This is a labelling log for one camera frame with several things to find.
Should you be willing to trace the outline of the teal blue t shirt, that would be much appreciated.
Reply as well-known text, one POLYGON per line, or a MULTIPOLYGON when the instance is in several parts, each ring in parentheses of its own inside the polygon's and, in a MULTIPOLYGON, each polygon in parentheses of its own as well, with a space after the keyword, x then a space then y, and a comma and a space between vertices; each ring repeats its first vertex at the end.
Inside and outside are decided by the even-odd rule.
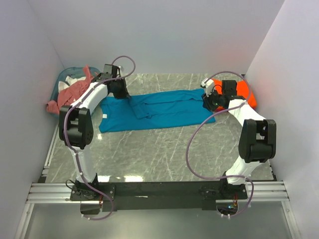
POLYGON ((125 99, 106 97, 101 103, 101 133, 201 124, 212 115, 202 101, 203 89, 177 90, 125 99))

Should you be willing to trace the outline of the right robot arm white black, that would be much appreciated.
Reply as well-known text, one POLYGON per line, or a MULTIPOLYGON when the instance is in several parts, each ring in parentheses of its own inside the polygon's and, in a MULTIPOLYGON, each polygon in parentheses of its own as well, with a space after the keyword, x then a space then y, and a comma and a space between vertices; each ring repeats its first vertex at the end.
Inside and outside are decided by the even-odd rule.
POLYGON ((239 156, 223 174, 219 194, 225 199, 244 189, 251 173, 276 154, 277 125, 255 110, 250 87, 245 81, 204 79, 201 83, 203 107, 211 112, 228 111, 242 126, 238 143, 239 156))

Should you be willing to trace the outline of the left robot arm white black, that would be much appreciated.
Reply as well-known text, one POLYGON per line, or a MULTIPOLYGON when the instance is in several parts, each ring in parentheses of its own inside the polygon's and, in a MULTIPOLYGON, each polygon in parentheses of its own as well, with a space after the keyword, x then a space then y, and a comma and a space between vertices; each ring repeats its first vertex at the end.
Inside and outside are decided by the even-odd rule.
POLYGON ((92 163, 90 144, 94 130, 92 112, 108 94, 116 99, 130 95, 122 67, 104 65, 103 72, 92 78, 88 88, 69 106, 62 106, 59 113, 59 137, 71 152, 76 169, 76 179, 71 197, 95 200, 100 197, 98 175, 92 163))

